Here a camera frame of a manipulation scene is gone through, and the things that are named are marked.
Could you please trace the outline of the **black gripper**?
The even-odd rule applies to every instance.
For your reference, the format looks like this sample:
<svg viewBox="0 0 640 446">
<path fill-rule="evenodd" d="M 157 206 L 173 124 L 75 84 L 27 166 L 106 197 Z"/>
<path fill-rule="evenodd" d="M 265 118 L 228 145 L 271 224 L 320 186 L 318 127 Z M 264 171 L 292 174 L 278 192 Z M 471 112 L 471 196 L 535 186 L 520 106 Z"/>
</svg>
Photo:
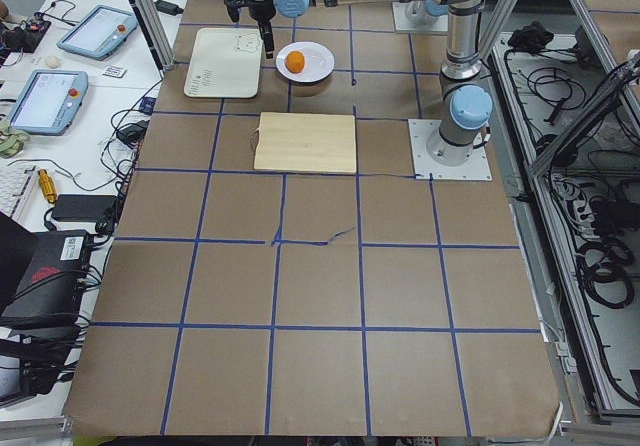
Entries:
<svg viewBox="0 0 640 446">
<path fill-rule="evenodd" d="M 273 0 L 247 0 L 250 16 L 257 22 L 262 41 L 265 41 L 265 56 L 272 59 L 274 40 L 271 33 L 271 20 L 274 17 Z"/>
</svg>

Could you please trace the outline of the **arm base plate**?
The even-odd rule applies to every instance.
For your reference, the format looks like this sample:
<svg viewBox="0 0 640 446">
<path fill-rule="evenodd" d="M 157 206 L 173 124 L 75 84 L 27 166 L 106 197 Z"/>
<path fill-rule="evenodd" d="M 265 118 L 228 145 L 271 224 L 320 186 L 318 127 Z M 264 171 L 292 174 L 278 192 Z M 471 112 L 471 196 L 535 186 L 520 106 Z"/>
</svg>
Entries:
<svg viewBox="0 0 640 446">
<path fill-rule="evenodd" d="M 440 120 L 410 119 L 409 139 L 414 176 L 434 181 L 491 181 L 480 130 L 466 146 L 452 146 L 440 136 Z"/>
<path fill-rule="evenodd" d="M 448 31 L 448 6 L 433 0 L 394 2 L 394 25 L 397 32 L 444 36 Z"/>
</svg>

